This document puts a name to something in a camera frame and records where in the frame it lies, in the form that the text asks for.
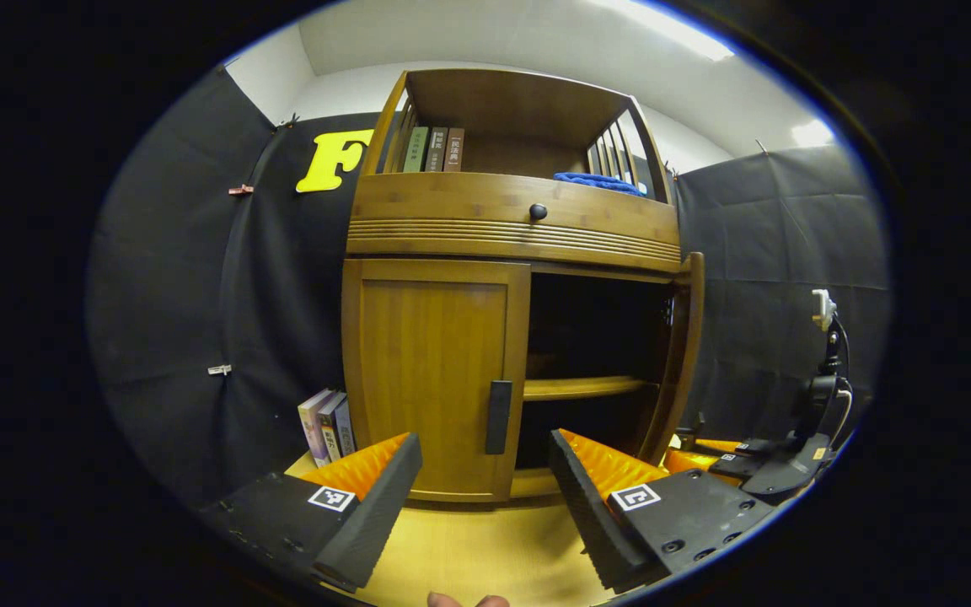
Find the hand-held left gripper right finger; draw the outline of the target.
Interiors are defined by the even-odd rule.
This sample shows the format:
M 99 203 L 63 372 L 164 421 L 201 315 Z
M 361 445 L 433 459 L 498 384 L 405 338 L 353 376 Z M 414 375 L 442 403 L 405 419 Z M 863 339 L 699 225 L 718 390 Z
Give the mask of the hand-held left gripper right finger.
M 715 560 L 774 511 L 698 466 L 668 473 L 566 429 L 550 432 L 550 469 L 598 580 L 617 594 Z

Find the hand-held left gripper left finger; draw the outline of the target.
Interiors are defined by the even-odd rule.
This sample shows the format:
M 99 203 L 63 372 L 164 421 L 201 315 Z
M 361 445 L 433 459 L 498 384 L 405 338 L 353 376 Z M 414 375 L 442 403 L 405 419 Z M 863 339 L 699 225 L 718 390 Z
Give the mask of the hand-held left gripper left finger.
M 294 476 L 259 477 L 199 511 L 220 537 L 297 583 L 366 587 L 421 469 L 405 432 Z

